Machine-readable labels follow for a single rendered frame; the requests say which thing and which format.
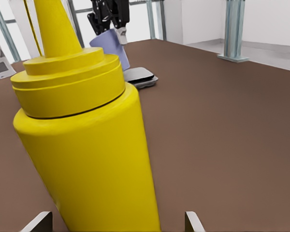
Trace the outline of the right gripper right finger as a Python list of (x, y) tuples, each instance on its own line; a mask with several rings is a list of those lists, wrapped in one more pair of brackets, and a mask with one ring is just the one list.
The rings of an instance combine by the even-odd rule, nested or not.
[(185, 232), (205, 232), (205, 229), (193, 211), (185, 212)]

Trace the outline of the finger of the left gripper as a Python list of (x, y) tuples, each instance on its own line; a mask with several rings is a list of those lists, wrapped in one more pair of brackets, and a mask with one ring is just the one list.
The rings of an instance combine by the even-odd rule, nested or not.
[(99, 22), (98, 19), (95, 18), (94, 13), (89, 13), (87, 15), (87, 18), (97, 36), (109, 30), (108, 26), (105, 23), (103, 23), (102, 21)]
[(127, 32), (127, 28), (126, 28), (126, 22), (116, 22), (113, 21), (113, 26), (114, 26), (114, 31), (116, 33), (116, 36), (120, 42), (121, 45), (126, 45), (128, 43), (127, 41), (127, 37), (126, 37), (126, 32)]

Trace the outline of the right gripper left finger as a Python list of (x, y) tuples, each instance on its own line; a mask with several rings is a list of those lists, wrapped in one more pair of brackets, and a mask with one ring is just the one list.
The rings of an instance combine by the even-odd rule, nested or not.
[(21, 232), (53, 232), (53, 213), (40, 212)]

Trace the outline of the lilac plastic cup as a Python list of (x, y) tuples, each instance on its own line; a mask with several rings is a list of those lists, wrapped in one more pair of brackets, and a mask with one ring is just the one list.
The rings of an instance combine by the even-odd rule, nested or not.
[(91, 47), (101, 47), (105, 54), (117, 55), (123, 71), (130, 68), (130, 63), (124, 50), (125, 45), (120, 44), (114, 29), (109, 29), (99, 36), (96, 36), (89, 42), (89, 45)]

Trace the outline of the yellow sauce bottle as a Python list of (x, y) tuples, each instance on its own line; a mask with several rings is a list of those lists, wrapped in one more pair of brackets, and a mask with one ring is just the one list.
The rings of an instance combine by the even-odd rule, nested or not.
[(58, 119), (19, 110), (14, 128), (68, 230), (159, 232), (160, 218), (138, 90)]

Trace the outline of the yellow nozzle bottle cap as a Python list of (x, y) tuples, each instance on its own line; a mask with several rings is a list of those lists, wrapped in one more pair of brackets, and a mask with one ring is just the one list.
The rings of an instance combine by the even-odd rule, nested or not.
[(56, 118), (111, 102), (125, 90), (117, 55), (82, 48), (61, 0), (34, 0), (44, 56), (24, 62), (11, 78), (26, 115)]

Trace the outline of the white base plate grey panel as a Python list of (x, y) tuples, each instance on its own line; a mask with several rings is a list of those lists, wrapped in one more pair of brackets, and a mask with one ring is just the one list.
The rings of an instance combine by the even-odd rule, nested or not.
[(0, 62), (0, 79), (11, 77), (16, 74), (16, 71), (9, 63)]

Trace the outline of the silver frame post with foot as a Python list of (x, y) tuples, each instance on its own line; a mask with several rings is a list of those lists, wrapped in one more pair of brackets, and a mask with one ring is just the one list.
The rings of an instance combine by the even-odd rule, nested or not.
[(235, 63), (249, 60), (241, 56), (245, 2), (246, 0), (226, 0), (224, 50), (218, 58)]

